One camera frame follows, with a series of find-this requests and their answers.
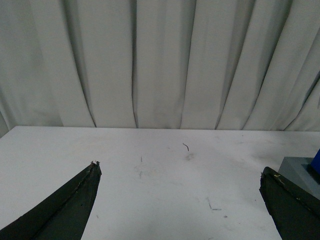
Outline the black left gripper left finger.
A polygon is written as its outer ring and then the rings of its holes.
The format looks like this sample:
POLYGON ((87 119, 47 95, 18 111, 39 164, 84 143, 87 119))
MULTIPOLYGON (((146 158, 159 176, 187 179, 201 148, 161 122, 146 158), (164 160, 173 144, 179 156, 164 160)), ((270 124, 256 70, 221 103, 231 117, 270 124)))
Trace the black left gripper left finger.
POLYGON ((1 229, 2 240, 80 240, 101 179, 100 163, 71 178, 54 193, 1 229))

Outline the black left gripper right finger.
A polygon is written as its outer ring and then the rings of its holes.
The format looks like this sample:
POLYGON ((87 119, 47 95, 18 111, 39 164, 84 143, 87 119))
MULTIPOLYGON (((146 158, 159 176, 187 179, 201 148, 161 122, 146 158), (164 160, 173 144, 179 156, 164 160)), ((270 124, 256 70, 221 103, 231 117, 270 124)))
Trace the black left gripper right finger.
POLYGON ((320 200, 270 167, 260 177, 259 192, 283 240, 320 238, 320 200))

